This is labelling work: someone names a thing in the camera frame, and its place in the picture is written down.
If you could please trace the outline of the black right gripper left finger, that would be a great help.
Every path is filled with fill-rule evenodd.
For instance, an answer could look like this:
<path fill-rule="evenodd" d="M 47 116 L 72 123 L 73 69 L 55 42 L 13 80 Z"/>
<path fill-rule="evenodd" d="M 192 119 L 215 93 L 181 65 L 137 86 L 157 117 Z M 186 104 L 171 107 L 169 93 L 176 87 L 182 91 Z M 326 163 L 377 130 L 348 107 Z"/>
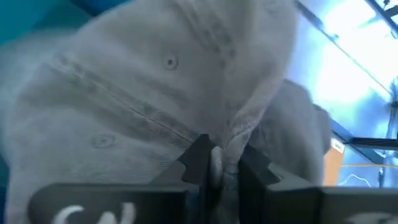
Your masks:
<path fill-rule="evenodd" d="M 148 184 L 54 184 L 30 199 L 31 224 L 208 224 L 210 154 L 200 135 Z"/>

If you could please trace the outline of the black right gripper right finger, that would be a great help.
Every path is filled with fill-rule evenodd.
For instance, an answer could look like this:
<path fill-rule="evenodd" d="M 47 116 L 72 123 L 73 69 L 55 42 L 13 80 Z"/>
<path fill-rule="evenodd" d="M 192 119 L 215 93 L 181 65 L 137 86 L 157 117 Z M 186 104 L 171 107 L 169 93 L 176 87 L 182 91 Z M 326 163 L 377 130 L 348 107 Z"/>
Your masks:
<path fill-rule="evenodd" d="M 322 187 L 247 145 L 239 160 L 240 224 L 398 224 L 398 190 Z"/>

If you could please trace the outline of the grey baseball cap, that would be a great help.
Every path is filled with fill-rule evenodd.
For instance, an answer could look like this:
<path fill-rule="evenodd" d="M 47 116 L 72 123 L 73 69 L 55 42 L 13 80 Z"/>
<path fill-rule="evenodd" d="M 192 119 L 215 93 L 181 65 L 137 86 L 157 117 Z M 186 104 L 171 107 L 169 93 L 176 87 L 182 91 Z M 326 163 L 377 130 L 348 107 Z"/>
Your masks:
<path fill-rule="evenodd" d="M 321 185 L 330 141 L 328 112 L 313 103 L 304 87 L 285 80 L 251 133 L 249 145 L 277 166 Z"/>
<path fill-rule="evenodd" d="M 211 224 L 240 224 L 238 161 L 282 84 L 294 0 L 132 0 L 79 29 L 0 47 L 6 224 L 54 183 L 145 184 L 200 134 L 216 144 Z"/>

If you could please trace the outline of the white table corner sticker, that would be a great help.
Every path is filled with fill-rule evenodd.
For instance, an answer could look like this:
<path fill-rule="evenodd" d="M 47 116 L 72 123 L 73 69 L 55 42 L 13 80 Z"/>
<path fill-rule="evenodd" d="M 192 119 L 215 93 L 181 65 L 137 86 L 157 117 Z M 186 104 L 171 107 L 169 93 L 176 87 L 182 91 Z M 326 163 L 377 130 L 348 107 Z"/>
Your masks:
<path fill-rule="evenodd" d="M 342 154 L 345 151 L 345 145 L 341 141 L 339 141 L 339 140 L 337 140 L 335 138 L 331 138 L 331 147 L 334 150 L 336 150 L 336 151 L 338 151 L 339 153 L 342 153 Z"/>

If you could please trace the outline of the teal tray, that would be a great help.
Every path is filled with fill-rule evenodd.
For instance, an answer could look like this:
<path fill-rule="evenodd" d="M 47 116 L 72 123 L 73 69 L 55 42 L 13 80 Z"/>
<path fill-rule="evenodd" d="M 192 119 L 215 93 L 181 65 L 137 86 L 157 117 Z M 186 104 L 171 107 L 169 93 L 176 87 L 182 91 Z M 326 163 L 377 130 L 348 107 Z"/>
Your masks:
<path fill-rule="evenodd" d="M 0 45 L 32 30 L 79 27 L 131 0 L 0 0 Z"/>

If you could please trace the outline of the black aluminium table frame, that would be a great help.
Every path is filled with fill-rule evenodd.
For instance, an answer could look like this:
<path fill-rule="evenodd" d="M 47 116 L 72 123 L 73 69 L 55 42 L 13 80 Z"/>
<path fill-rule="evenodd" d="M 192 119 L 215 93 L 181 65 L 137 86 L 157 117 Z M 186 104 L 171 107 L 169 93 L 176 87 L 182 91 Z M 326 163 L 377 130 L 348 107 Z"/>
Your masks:
<path fill-rule="evenodd" d="M 375 164 L 398 151 L 398 41 L 373 0 L 295 0 L 291 78 L 331 116 L 341 142 Z"/>

